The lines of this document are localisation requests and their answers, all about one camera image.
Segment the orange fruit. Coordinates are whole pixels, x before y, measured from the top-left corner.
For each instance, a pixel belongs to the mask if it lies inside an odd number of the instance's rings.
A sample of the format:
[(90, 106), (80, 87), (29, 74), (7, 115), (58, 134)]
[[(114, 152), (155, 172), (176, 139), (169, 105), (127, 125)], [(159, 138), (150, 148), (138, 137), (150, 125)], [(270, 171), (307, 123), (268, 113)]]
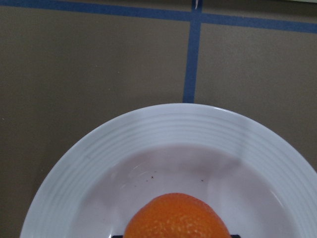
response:
[(183, 193), (151, 200), (128, 223), (125, 238), (229, 238), (226, 225), (205, 202)]

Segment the white plate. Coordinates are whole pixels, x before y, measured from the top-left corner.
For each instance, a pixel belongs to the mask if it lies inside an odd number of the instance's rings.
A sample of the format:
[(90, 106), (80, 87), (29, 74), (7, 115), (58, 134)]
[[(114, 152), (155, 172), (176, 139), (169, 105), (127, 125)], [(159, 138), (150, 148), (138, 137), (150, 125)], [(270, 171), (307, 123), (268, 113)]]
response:
[(121, 235), (172, 192), (209, 204), (243, 238), (317, 235), (317, 174), (302, 155), (247, 117), (198, 104), (138, 109), (84, 136), (43, 181), (20, 235)]

